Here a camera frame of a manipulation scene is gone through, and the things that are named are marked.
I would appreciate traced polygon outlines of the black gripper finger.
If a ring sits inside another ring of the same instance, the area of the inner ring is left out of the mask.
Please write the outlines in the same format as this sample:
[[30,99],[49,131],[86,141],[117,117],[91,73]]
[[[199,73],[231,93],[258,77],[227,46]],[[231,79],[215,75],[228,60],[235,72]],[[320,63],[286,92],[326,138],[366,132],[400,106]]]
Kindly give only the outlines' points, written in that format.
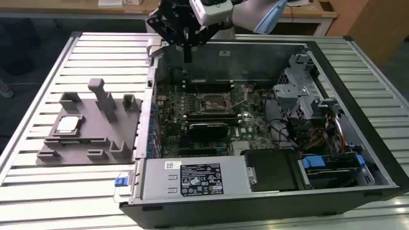
[[220,29],[222,29],[222,23],[206,26],[204,29],[202,29],[200,26],[190,28],[188,63],[192,62],[192,49],[198,46],[204,46]]
[[162,13],[154,13],[148,17],[147,22],[170,45],[182,47],[184,62],[188,63],[190,44],[184,34],[184,27],[180,23],[180,17],[175,17],[175,15],[164,16]]

